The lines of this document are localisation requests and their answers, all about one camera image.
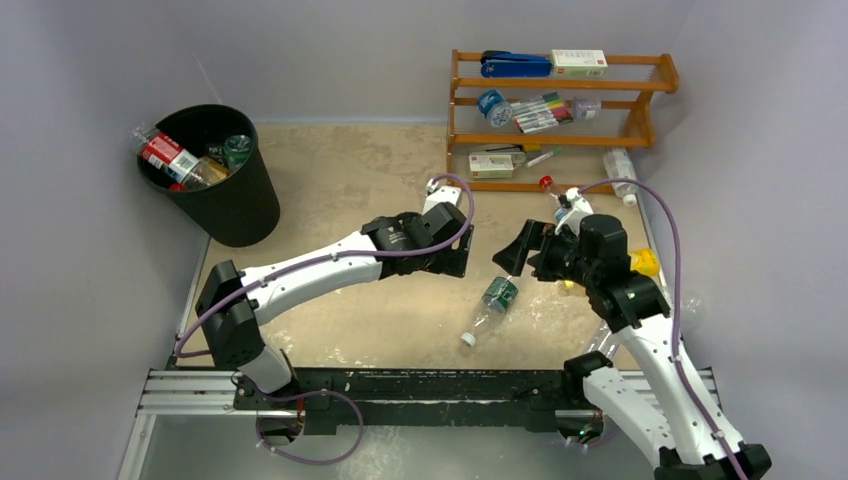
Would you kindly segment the dark green label bottle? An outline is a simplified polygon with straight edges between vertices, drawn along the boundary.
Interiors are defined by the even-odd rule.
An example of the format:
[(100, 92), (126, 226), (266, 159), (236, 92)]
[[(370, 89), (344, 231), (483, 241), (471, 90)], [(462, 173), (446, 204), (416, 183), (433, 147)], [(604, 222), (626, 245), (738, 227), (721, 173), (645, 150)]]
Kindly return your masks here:
[(470, 322), (460, 335), (462, 345), (473, 348), (487, 340), (506, 321), (522, 291), (520, 276), (498, 275), (493, 278), (474, 307)]

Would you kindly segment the green label plastic bottle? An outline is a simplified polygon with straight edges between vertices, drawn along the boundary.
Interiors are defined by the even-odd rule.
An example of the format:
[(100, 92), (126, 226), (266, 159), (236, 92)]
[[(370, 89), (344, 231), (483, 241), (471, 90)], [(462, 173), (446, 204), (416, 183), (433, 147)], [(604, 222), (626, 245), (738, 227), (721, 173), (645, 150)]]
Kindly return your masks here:
[(232, 135), (223, 144), (224, 160), (231, 172), (241, 168), (250, 157), (254, 147), (253, 138), (247, 135)]

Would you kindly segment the red gold label bottle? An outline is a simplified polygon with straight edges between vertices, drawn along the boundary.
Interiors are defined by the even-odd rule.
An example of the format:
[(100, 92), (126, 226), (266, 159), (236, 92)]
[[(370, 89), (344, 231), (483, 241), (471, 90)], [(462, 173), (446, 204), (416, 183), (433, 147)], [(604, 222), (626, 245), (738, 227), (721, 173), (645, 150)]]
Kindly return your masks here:
[(189, 173), (184, 185), (190, 189), (202, 189), (220, 183), (230, 176), (230, 171), (215, 159), (204, 156)]

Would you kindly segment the red white label bottle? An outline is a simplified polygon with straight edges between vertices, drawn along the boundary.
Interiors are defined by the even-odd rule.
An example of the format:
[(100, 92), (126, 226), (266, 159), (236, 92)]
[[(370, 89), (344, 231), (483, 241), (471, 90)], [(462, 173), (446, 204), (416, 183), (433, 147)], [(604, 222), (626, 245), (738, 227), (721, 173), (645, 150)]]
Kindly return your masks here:
[(206, 183), (200, 160), (153, 125), (142, 124), (132, 132), (137, 154), (182, 187), (200, 188)]

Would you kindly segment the clear bottle under right arm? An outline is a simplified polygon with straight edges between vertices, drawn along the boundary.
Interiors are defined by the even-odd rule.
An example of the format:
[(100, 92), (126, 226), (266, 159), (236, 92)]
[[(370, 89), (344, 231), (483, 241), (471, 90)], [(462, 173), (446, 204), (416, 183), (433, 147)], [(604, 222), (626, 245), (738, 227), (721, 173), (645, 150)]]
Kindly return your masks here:
[(593, 337), (587, 342), (584, 353), (600, 352), (613, 360), (621, 343), (607, 327), (599, 326)]

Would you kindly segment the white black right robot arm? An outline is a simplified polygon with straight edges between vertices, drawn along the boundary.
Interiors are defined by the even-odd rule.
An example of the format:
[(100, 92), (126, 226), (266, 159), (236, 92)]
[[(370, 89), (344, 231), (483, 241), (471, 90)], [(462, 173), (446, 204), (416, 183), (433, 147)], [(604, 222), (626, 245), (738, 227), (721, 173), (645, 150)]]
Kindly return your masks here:
[(528, 220), (493, 262), (518, 276), (584, 287), (592, 310), (641, 368), (656, 402), (626, 387), (602, 353), (565, 361), (561, 392), (576, 407), (606, 414), (640, 449), (657, 479), (760, 479), (772, 466), (761, 444), (728, 421), (688, 357), (657, 283), (633, 271), (622, 223), (589, 214), (576, 226)]

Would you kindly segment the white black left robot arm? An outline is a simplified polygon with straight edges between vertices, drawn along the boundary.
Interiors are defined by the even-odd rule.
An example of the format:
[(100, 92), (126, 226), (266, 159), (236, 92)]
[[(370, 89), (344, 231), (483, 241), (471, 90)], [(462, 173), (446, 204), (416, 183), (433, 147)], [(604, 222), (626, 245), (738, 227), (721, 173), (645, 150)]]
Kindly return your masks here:
[(337, 290), (415, 272), (465, 274), (473, 226), (450, 202), (425, 213), (380, 216), (324, 248), (276, 264), (209, 274), (195, 311), (215, 366), (238, 370), (272, 408), (292, 405), (298, 380), (287, 355), (260, 329), (286, 311)]

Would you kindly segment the yellow lemon drink bottle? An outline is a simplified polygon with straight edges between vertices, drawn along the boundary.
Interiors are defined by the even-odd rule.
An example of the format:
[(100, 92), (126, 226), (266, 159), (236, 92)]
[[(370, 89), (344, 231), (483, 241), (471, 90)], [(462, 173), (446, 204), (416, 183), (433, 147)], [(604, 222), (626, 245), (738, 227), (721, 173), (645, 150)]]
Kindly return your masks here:
[[(658, 257), (650, 248), (643, 248), (629, 252), (630, 270), (648, 277), (657, 277), (661, 271)], [(577, 283), (565, 280), (561, 283), (560, 292), (567, 296), (583, 296), (585, 288)]]

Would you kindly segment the white green stapler box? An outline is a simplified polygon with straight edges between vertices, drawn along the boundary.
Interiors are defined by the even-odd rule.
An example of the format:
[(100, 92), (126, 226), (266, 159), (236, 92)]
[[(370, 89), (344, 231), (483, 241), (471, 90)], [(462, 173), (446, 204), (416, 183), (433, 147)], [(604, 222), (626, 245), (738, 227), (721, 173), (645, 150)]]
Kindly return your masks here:
[(468, 155), (468, 166), (474, 179), (510, 179), (525, 160), (523, 152), (472, 152)]

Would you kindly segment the green white marker pen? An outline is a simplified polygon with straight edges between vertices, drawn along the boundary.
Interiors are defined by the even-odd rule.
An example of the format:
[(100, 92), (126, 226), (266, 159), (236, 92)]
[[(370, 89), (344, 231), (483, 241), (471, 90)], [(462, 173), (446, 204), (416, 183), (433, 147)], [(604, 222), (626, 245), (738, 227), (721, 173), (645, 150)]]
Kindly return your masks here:
[(524, 163), (525, 168), (531, 168), (539, 163), (548, 160), (562, 152), (562, 147), (555, 147), (550, 151), (539, 154)]

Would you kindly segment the white label bottle by shelf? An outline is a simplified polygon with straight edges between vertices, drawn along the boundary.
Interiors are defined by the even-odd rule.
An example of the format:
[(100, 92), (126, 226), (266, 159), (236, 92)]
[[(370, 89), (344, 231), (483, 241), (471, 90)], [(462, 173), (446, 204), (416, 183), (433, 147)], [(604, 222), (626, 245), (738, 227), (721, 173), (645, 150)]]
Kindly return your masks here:
[(603, 156), (603, 165), (609, 179), (627, 179), (627, 182), (613, 182), (612, 188), (625, 206), (635, 206), (639, 187), (630, 183), (637, 177), (628, 152), (625, 149), (608, 150)]

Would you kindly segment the orange wooden shelf rack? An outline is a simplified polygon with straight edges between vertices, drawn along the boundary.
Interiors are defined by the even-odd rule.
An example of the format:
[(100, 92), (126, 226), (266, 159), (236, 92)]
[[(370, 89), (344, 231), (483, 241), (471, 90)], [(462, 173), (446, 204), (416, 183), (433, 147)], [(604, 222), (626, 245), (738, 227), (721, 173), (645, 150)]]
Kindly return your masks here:
[[(671, 95), (680, 76), (670, 54), (612, 55), (602, 79), (484, 78), (480, 53), (454, 50), (446, 134), (446, 169), (462, 176), (475, 191), (537, 192), (538, 180), (550, 175), (568, 186), (588, 185), (602, 176), (602, 155), (609, 148), (630, 152), (650, 149), (658, 136), (651, 118), (651, 102)], [(601, 109), (591, 120), (575, 121), (538, 133), (524, 134), (516, 127), (495, 128), (480, 116), (476, 101), (497, 89), (512, 101), (556, 92), (565, 101), (581, 94), (597, 98)], [(510, 179), (478, 179), (470, 172), (468, 154), (484, 144), (559, 147), (561, 153), (538, 167), (523, 169)]]

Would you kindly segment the pack of coloured markers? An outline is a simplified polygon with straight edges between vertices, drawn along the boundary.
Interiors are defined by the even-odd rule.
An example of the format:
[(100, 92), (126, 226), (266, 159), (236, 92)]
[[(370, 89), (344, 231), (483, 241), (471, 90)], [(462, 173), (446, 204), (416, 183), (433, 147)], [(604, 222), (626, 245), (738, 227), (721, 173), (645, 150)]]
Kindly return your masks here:
[(571, 110), (557, 92), (514, 102), (512, 121), (521, 133), (535, 133), (574, 121)]

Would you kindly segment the blue stapler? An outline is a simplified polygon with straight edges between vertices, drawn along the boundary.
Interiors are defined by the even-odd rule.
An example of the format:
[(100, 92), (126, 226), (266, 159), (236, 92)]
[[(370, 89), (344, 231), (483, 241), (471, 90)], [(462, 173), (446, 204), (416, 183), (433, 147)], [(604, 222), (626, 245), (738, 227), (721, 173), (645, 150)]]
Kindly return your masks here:
[(480, 74), (484, 78), (547, 77), (552, 70), (552, 63), (548, 56), (502, 50), (484, 51), (480, 64)]

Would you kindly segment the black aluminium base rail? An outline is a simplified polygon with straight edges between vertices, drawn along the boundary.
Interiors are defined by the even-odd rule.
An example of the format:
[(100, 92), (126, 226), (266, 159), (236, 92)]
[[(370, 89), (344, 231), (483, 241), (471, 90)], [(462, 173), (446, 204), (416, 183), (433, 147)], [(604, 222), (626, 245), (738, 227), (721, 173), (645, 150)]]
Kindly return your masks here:
[(294, 390), (262, 394), (238, 372), (153, 371), (139, 411), (163, 416), (259, 419), (273, 445), (342, 426), (519, 427), (590, 435), (616, 406), (663, 408), (639, 371), (595, 376), (557, 370), (304, 368)]

